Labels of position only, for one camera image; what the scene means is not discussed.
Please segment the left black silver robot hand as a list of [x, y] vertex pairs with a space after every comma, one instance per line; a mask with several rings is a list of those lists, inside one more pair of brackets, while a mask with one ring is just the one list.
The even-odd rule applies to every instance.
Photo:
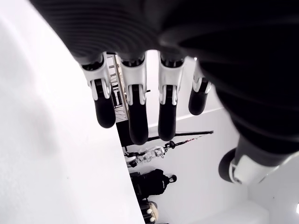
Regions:
[[196, 58], [189, 111], [203, 112], [211, 86], [239, 132], [219, 164], [228, 182], [250, 184], [299, 154], [299, 3], [296, 0], [34, 0], [82, 67], [103, 127], [114, 124], [106, 53], [116, 54], [131, 140], [148, 138], [148, 50], [159, 53], [158, 134], [175, 136], [186, 57]]

